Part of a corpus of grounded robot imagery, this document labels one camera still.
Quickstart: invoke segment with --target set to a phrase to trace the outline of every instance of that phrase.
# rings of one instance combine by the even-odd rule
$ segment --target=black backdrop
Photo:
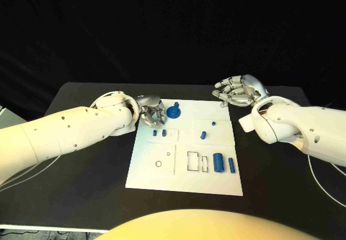
[[[0,105],[31,120],[66,82],[213,85],[252,74],[346,109],[343,8],[311,3],[2,0]]]

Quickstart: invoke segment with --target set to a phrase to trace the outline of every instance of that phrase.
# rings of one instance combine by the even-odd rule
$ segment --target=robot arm
[[[289,143],[304,154],[346,167],[344,111],[301,107],[291,100],[270,96],[250,75],[226,78],[214,87],[221,85],[224,89],[211,92],[223,100],[220,106],[226,103],[252,106],[250,114],[239,119],[245,132],[255,130],[268,144]]]
[[[159,126],[164,117],[159,97],[138,96],[135,100],[113,91],[90,107],[72,108],[0,129],[0,185],[31,165],[86,148],[108,136],[132,132],[138,118],[148,126]]]

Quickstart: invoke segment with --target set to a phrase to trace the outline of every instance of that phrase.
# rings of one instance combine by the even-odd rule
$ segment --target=floor
[[[0,240],[93,240],[99,235],[95,232],[0,229]]]

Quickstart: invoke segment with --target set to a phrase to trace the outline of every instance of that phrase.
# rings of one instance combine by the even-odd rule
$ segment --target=blue small part
[[[223,158],[220,153],[214,153],[211,155],[213,158],[213,171],[216,173],[223,173],[224,168],[223,168]]]
[[[175,119],[178,118],[180,116],[180,109],[178,109],[178,102],[175,101],[174,102],[174,106],[170,106],[167,108],[167,117],[171,118],[171,119]]]
[[[200,135],[200,139],[204,139],[204,138],[206,138],[206,136],[207,136],[207,132],[206,132],[206,131],[203,131],[203,132],[201,132],[201,135]]]
[[[227,159],[227,163],[229,163],[230,173],[233,174],[236,172],[236,169],[234,169],[234,163],[232,158]]]

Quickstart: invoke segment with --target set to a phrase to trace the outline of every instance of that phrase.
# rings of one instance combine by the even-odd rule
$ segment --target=white board
[[[125,187],[242,196],[227,107],[220,108],[217,101],[162,99],[161,102],[165,109],[178,102],[180,117],[167,117],[162,127],[151,128],[138,123]],[[204,140],[200,139],[201,130],[206,131]],[[164,155],[172,149],[174,155]],[[197,171],[187,170],[187,152],[197,153],[197,166],[193,163]],[[213,153],[223,156],[223,172],[214,172]],[[230,173],[227,158],[233,159],[234,173]]]

